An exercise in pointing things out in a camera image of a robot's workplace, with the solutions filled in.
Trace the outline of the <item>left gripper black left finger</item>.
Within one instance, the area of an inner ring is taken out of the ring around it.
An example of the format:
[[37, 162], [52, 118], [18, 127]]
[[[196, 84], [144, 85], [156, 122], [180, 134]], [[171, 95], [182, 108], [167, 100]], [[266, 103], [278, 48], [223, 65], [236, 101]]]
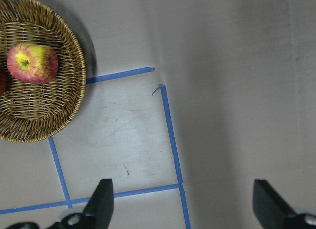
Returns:
[[82, 212], [71, 213], [51, 229], [107, 229], [114, 211], [112, 179], [102, 179]]

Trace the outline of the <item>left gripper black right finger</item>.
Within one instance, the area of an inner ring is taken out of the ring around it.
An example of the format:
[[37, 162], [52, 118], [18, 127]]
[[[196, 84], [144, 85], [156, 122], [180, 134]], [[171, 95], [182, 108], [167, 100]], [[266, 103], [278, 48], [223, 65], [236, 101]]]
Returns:
[[253, 183], [252, 209], [264, 229], [314, 229], [316, 216], [297, 213], [267, 180]]

